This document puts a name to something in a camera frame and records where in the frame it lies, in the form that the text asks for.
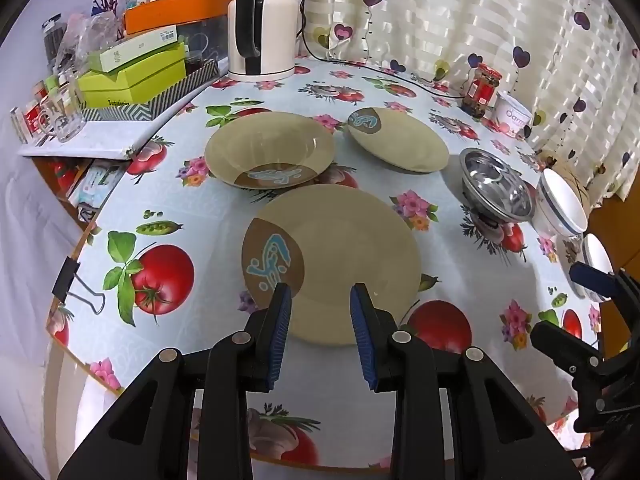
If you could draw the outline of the clear plastic bag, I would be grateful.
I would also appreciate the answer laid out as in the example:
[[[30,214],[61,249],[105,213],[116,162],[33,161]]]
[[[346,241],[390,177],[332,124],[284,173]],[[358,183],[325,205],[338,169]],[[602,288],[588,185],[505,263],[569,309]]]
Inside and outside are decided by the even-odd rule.
[[[111,11],[91,16],[72,14],[56,52],[53,73],[59,75],[68,70],[85,72],[90,58],[113,47],[119,35],[120,19]]]

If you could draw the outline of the clear glass mug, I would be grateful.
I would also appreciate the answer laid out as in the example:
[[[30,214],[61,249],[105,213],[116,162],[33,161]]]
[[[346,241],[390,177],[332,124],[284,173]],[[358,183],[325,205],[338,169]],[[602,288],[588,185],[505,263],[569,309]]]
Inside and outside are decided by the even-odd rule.
[[[76,92],[68,81],[53,89],[40,103],[39,127],[43,133],[65,143],[77,136],[85,127]]]

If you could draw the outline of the orange box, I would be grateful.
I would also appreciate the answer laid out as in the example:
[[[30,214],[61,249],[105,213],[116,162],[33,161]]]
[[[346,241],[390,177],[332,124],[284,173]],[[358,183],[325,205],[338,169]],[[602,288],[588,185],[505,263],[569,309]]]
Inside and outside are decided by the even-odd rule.
[[[154,0],[142,3],[124,14],[127,35],[161,28],[183,25],[227,14],[232,0]]]

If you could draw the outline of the burlap sack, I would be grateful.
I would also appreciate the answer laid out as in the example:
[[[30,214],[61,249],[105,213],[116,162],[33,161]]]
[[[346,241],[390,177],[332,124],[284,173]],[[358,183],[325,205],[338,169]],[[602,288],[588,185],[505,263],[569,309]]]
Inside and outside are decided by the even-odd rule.
[[[572,167],[562,160],[549,157],[547,159],[547,167],[559,174],[564,181],[572,188],[576,196],[582,204],[582,209],[589,216],[591,212],[591,200],[585,185],[579,181]]]

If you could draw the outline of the fruit print tablecloth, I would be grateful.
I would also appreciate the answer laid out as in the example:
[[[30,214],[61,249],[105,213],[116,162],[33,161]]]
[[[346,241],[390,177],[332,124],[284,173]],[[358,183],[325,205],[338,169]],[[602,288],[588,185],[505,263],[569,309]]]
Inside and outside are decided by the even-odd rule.
[[[525,142],[363,68],[303,60],[281,82],[218,80],[126,170],[48,332],[117,391],[163,348],[200,351],[240,330],[288,284],[281,378],[248,401],[254,450],[384,467],[394,398],[362,377],[349,315],[360,282],[433,348],[485,350],[562,445],[581,448],[570,378],[530,333],[549,321],[594,344],[599,308],[566,277],[573,245],[485,223],[465,203],[468,148],[529,185],[541,177]]]

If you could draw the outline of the red lid sauce jar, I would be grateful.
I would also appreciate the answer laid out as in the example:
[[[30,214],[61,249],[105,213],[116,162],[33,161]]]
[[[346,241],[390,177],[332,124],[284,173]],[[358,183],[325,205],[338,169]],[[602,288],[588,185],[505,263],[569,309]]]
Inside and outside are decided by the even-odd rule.
[[[462,110],[473,118],[483,118],[501,79],[502,75],[498,70],[485,63],[478,64],[469,88],[463,97]]]

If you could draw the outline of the beige deep soup plate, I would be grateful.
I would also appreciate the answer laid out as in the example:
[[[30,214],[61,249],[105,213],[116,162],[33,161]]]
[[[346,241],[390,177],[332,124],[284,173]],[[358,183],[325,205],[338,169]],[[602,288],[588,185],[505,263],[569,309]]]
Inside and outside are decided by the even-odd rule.
[[[204,152],[207,168],[216,179],[257,191],[314,180],[334,157],[334,139],[326,127],[285,112],[235,119],[210,137]]]

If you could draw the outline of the heart pattern curtain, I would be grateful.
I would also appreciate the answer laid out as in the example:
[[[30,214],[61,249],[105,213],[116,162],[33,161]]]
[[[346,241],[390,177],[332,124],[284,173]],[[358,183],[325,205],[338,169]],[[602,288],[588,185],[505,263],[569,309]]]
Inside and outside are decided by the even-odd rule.
[[[567,162],[590,200],[626,197],[639,171],[639,43],[608,0],[306,0],[322,58],[443,76],[478,64],[533,115],[529,143]]]

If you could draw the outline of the striped black white tray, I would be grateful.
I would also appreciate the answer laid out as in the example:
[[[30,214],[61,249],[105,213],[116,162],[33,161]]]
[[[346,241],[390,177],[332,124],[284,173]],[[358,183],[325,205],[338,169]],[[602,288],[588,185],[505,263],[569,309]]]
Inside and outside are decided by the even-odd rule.
[[[186,72],[185,62],[175,63],[143,79],[131,90],[114,91],[105,98],[99,98],[96,92],[93,98],[90,91],[83,91],[85,104],[81,111],[88,122],[150,122],[190,92],[219,75],[216,60],[206,61],[190,74]]]

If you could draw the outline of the wooden cabinet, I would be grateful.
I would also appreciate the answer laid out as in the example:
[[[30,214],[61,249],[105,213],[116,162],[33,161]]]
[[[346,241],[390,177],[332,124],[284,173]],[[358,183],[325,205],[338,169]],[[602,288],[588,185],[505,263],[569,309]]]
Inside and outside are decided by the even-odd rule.
[[[615,270],[625,269],[639,278],[640,242],[639,177],[634,179],[626,200],[608,198],[590,214],[589,233],[600,238]],[[626,346],[630,330],[612,301],[600,304],[604,355],[612,358]]]

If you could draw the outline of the large beige plate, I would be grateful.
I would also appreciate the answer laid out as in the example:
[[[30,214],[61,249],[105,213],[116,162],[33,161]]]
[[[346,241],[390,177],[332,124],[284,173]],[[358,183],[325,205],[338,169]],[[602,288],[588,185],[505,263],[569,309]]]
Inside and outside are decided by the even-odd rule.
[[[269,306],[277,284],[291,289],[290,333],[320,346],[350,346],[352,286],[401,321],[418,296],[422,262],[404,220],[372,194],[337,184],[288,191],[263,206],[241,250],[247,290]]]

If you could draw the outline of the stainless steel bowl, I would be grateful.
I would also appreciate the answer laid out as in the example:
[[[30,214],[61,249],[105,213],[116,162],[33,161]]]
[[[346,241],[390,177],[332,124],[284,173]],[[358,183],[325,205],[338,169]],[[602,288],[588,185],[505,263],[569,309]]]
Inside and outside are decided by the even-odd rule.
[[[463,193],[485,217],[500,223],[533,218],[535,200],[526,182],[506,162],[480,148],[459,155]]]

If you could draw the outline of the small beige plate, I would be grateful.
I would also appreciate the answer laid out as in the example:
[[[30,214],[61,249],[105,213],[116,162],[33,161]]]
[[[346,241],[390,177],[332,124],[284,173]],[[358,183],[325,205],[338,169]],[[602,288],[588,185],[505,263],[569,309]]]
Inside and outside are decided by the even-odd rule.
[[[447,145],[440,136],[398,110],[360,108],[349,115],[346,129],[368,153],[402,170],[430,174],[449,162]]]

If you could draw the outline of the white bowl blue stripe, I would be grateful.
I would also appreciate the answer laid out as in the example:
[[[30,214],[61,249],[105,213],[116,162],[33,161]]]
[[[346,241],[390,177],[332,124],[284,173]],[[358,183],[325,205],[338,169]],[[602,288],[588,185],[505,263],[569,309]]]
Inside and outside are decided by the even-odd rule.
[[[545,169],[538,180],[530,223],[545,237],[581,236],[587,229],[587,216],[578,196],[552,169]]]
[[[580,243],[579,252],[576,261],[570,267],[570,279],[576,285],[579,296],[586,296],[593,302],[603,304],[610,300],[610,297],[603,296],[598,292],[594,292],[582,282],[578,281],[578,274],[573,270],[576,263],[583,263],[590,268],[596,269],[605,274],[614,274],[614,269],[608,252],[602,242],[592,233],[588,233]]]

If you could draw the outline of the white yogurt tub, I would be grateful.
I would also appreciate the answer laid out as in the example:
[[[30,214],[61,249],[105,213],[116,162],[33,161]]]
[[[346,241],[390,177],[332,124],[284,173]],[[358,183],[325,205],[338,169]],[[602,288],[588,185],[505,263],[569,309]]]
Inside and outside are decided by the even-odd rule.
[[[505,91],[498,92],[492,120],[500,132],[516,138],[532,117],[532,112],[520,101]]]

